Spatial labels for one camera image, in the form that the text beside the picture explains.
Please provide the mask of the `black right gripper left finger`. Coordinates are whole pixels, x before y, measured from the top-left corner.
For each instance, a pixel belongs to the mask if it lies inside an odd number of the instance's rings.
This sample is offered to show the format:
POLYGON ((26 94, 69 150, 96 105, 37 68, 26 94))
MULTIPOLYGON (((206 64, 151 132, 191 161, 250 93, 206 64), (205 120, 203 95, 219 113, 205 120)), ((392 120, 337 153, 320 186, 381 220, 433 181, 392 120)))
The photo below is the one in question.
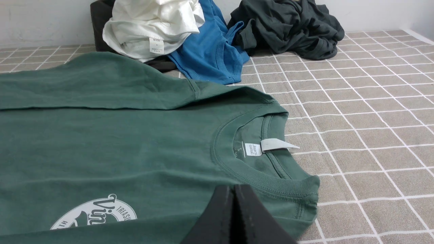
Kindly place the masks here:
POLYGON ((215 187, 204 212, 182 244, 229 244, 234 194, 228 186, 215 187))

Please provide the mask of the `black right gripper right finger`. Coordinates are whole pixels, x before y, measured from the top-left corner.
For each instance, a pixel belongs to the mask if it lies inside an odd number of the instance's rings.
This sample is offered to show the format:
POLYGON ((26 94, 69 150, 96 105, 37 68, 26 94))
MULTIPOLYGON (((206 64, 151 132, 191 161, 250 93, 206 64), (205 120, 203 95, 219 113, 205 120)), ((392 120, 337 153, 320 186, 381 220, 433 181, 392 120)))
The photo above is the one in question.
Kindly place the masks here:
POLYGON ((235 244, 296 244, 247 184, 234 186, 235 244))

